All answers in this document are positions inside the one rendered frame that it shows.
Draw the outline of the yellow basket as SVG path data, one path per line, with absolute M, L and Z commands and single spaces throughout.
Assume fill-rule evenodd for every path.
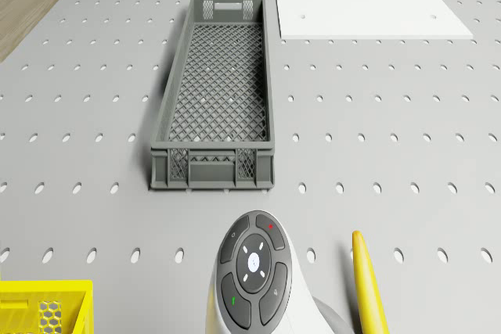
M 0 334 L 93 332 L 92 281 L 0 282 Z

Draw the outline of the dark grey basket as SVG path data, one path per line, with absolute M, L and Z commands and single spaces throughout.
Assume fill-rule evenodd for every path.
M 152 189 L 270 189 L 265 0 L 190 0 L 151 138 Z

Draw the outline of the banana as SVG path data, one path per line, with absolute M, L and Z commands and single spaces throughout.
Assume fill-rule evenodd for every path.
M 390 334 L 376 276 L 360 231 L 352 232 L 353 268 L 363 334 Z

